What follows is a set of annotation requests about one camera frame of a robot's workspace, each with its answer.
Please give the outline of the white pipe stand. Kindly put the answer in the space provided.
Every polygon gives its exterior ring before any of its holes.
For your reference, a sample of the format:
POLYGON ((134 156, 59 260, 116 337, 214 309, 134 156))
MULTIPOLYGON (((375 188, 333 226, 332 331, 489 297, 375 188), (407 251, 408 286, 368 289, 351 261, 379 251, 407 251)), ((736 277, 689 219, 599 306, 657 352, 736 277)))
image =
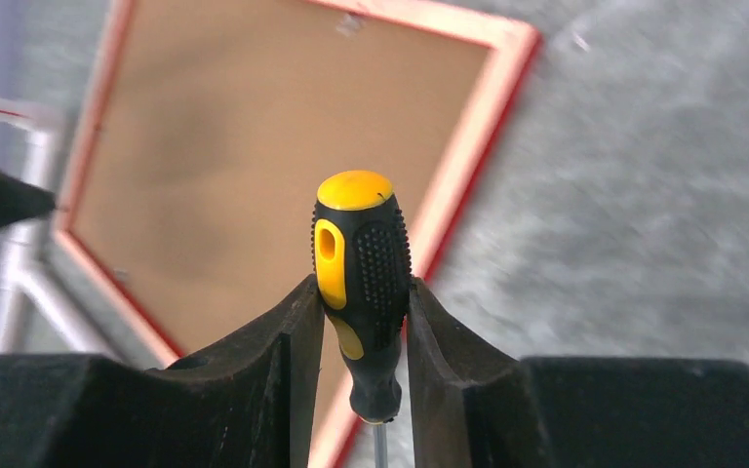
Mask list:
MULTIPOLYGON (((26 157, 20 180, 43 189, 53 187, 63 117, 40 104, 0 97, 0 122, 26 131, 26 157)), ((0 354, 19 349, 27 301, 44 315, 69 349, 100 353, 119 360, 108 340, 57 286, 40 261, 49 229, 40 221, 14 225, 0 260, 0 354)))

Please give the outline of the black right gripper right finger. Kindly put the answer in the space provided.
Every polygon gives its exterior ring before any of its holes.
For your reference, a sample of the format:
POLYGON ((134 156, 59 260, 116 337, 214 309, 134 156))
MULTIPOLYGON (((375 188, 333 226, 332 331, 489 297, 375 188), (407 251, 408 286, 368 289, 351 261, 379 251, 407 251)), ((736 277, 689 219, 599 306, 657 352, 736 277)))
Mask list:
POLYGON ((749 467, 749 366, 715 359, 514 359, 411 290, 418 467, 749 467))

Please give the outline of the yellow black screwdriver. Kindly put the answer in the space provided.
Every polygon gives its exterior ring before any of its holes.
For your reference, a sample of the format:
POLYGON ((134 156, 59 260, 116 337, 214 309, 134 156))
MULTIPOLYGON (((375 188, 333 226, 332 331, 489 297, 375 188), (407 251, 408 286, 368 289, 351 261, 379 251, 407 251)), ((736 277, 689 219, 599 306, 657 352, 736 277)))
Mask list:
POLYGON ((351 376, 350 407, 373 426, 374 464, 385 467, 386 425, 401 406, 395 372, 412 279, 406 225, 388 178, 352 170, 320 184, 312 258, 351 376))

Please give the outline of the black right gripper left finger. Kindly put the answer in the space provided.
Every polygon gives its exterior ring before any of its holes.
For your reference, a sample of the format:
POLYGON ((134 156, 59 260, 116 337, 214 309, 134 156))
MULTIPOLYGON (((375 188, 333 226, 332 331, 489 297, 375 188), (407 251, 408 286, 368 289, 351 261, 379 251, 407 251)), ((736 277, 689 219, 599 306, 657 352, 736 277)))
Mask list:
POLYGON ((323 331, 308 276, 163 370, 0 355, 0 467, 303 467, 323 331))

